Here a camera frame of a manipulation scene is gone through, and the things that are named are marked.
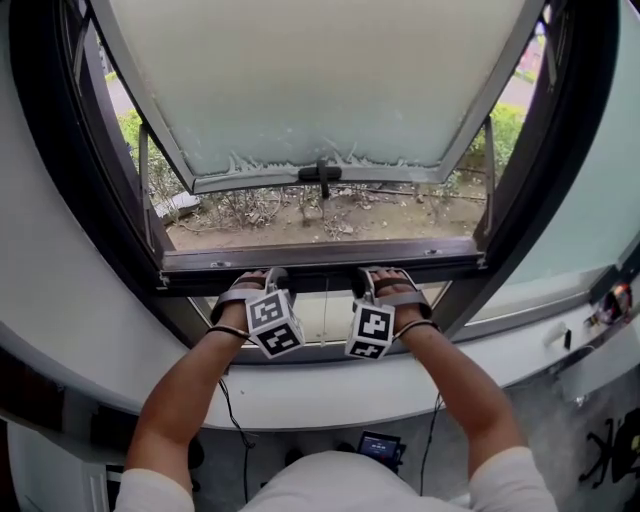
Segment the white wall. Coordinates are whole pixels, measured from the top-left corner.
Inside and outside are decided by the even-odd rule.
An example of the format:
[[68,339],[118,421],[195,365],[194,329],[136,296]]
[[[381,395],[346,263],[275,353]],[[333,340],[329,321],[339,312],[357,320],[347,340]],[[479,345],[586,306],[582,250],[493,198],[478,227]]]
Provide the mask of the white wall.
[[43,373],[138,408],[184,352],[58,194],[27,127],[0,4],[0,343]]
[[106,512],[104,464],[88,462],[43,434],[9,423],[11,478],[25,512]]

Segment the window frame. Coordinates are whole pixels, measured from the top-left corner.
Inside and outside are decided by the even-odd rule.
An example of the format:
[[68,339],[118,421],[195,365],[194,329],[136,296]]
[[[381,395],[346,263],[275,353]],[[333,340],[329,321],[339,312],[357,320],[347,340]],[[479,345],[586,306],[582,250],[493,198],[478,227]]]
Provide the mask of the window frame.
[[[434,308],[434,319],[450,336],[460,331],[544,231],[588,153],[615,67],[619,7],[617,2],[610,4],[596,7],[565,3],[555,16],[558,21],[547,37],[556,52],[557,82],[550,83],[545,61],[521,132],[525,136],[519,137],[495,190],[494,208],[485,212],[473,239],[457,243],[442,239],[350,243],[340,261],[319,265],[307,260],[286,265],[296,286],[300,286],[298,291],[347,289],[357,267],[393,263],[407,269],[417,282],[452,281]],[[74,55],[70,48],[77,45],[67,38],[69,34],[77,37],[81,26],[68,25],[70,5],[72,2],[64,0],[28,7],[21,2],[11,5],[11,64],[25,117],[53,181],[97,249],[148,309],[183,343],[193,346],[208,327],[208,306],[201,297],[219,294],[245,270],[264,267],[269,251],[279,258],[291,258],[296,252],[302,254],[299,249],[311,248],[209,250],[176,255],[153,210],[150,225],[155,249],[147,245],[138,174],[125,145],[114,135],[119,128],[102,70],[89,64],[97,52],[97,44],[91,47],[92,26],[85,29],[87,44],[79,80],[75,81],[77,53]],[[23,48],[38,50],[27,59]],[[43,80],[51,87],[39,87]],[[581,80],[584,83],[575,87]],[[488,215],[493,228],[487,234]],[[333,251],[337,247],[333,243],[325,247],[314,244],[312,249],[317,255],[319,250]],[[375,257],[355,258],[349,248],[358,247],[375,247]],[[557,314],[559,307],[543,311]],[[498,323],[493,331],[485,324],[483,333],[496,332],[497,328]],[[324,347],[322,360],[344,359],[342,346]],[[316,362],[307,357],[314,350],[307,346],[294,353],[300,353],[296,356],[300,360],[294,362]],[[394,347],[394,352],[402,350],[400,345]],[[244,354],[236,363],[266,363],[260,358],[247,359]],[[287,362],[285,359],[276,363]]]
[[[129,93],[140,117],[153,134],[154,142],[164,154],[167,162],[180,179],[185,189],[194,195],[228,190],[278,187],[308,184],[299,178],[299,167],[286,167],[277,171],[256,171],[233,174],[197,176],[183,158],[180,147],[171,135],[158,106],[144,85],[144,80],[120,31],[115,13],[108,1],[88,0],[93,8],[93,21],[109,58]],[[426,167],[394,166],[356,167],[342,166],[337,182],[400,182],[400,183],[444,183],[454,171],[465,151],[482,128],[487,116],[498,101],[500,94],[513,75],[536,24],[541,18],[546,0],[525,0],[505,46],[483,87],[466,114],[457,133],[439,162]]]

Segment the pavement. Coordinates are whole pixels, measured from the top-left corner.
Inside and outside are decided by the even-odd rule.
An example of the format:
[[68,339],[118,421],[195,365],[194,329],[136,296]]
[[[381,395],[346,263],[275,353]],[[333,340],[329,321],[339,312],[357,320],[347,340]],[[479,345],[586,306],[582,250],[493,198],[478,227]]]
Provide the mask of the pavement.
[[113,109],[117,115],[126,114],[133,108],[133,103],[129,99],[127,91],[117,78],[107,82],[107,89],[109,90],[109,96],[111,96],[111,103],[113,103]]
[[[109,89],[109,95],[111,96],[111,102],[116,114],[126,114],[133,108],[133,103],[129,99],[127,91],[117,78],[107,83]],[[505,103],[507,105],[515,105],[519,107],[529,108],[531,98],[533,96],[533,84],[518,78],[517,76],[511,77],[509,83],[505,87],[498,103]]]

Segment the person's right hand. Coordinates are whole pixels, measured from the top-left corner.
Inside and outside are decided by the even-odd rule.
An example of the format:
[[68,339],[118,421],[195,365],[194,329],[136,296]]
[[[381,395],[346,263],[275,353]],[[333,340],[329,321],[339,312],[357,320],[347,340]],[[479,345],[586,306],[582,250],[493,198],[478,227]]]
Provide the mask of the person's right hand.
[[[395,272],[393,270],[378,270],[377,272],[371,273],[371,279],[375,283],[376,281],[380,281],[381,279],[387,279],[389,277],[405,279],[405,276],[399,272]],[[393,295],[395,293],[407,293],[413,292],[413,286],[410,284],[392,284],[389,286],[385,286],[384,288],[380,288],[378,293],[376,294],[378,297],[387,297],[389,295]],[[394,322],[394,330],[398,332],[405,325],[414,322],[415,320],[422,320],[424,317],[420,312],[420,306],[418,304],[405,304],[404,306],[396,307],[396,319]]]

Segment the dirt ground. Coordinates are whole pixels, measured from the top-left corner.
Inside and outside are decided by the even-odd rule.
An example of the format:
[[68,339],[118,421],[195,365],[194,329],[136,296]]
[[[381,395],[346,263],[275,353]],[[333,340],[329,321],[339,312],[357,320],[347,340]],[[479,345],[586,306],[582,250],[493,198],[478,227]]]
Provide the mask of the dirt ground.
[[178,250],[469,236],[484,212],[484,188],[465,182],[458,195],[479,199],[451,198],[445,203],[429,196],[417,200],[411,195],[375,193],[368,194],[371,201],[363,205],[353,195],[340,195],[325,201],[324,219],[320,208],[307,208],[308,220],[303,222],[298,203],[291,201],[264,226],[207,228],[192,215],[180,221],[186,228],[170,225],[167,233]]

